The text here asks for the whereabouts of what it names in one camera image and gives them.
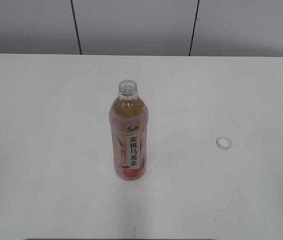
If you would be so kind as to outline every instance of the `white tabletop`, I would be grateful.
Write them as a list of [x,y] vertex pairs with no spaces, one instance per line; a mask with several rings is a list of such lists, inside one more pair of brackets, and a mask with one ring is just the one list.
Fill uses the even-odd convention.
[[[123,79],[149,108],[133,182]],[[0,239],[29,238],[283,240],[283,58],[0,54]]]

